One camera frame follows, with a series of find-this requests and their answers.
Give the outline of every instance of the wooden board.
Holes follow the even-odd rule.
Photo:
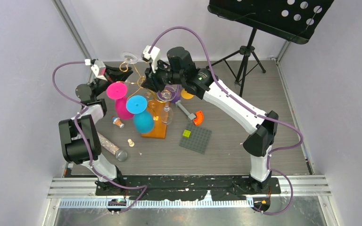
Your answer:
[[[141,137],[158,139],[166,138],[167,125],[163,124],[162,120],[160,119],[160,112],[164,106],[165,103],[159,102],[157,100],[148,101],[148,111],[153,115],[155,127],[149,133],[141,134]]]

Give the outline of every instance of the gray baseplate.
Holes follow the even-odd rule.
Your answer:
[[[181,135],[180,146],[197,153],[205,154],[210,137],[212,136],[212,131],[193,124],[188,124],[185,129],[191,131],[191,135],[189,138]]]

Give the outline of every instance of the white wall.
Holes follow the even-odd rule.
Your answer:
[[[343,225],[362,225],[362,1],[336,0],[309,43],[292,45],[282,68]]]
[[[54,90],[51,74],[82,59],[50,0],[0,0],[0,226],[41,225],[65,163],[58,122],[79,109]],[[69,66],[57,81],[74,97],[87,77],[86,67]]]
[[[208,0],[66,0],[64,4],[76,26],[82,24],[77,28],[85,31],[87,46],[91,43],[98,58],[105,61],[122,61],[119,55],[124,51],[140,57],[146,45],[173,26],[186,26],[198,33],[210,58],[216,60],[246,45],[252,31],[209,13]],[[253,45],[260,59],[268,59],[278,55],[283,43],[281,38],[258,31]],[[187,31],[172,31],[157,46],[164,58],[170,48],[183,46],[194,60],[206,59],[198,40]]]

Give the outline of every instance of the music stand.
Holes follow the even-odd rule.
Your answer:
[[[241,86],[239,96],[242,97],[245,77],[256,67],[263,65],[252,46],[256,31],[261,30],[297,44],[306,44],[314,30],[334,0],[210,0],[207,9],[218,17],[236,21],[253,28],[246,46],[212,64],[222,61],[226,63],[235,83]],[[227,59],[243,55],[238,74],[235,75]],[[247,62],[253,55],[257,64],[246,73]]]

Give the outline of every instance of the lime green cube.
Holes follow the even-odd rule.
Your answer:
[[[182,135],[186,138],[189,138],[189,136],[191,135],[191,131],[189,130],[184,130],[184,132],[182,133]]]

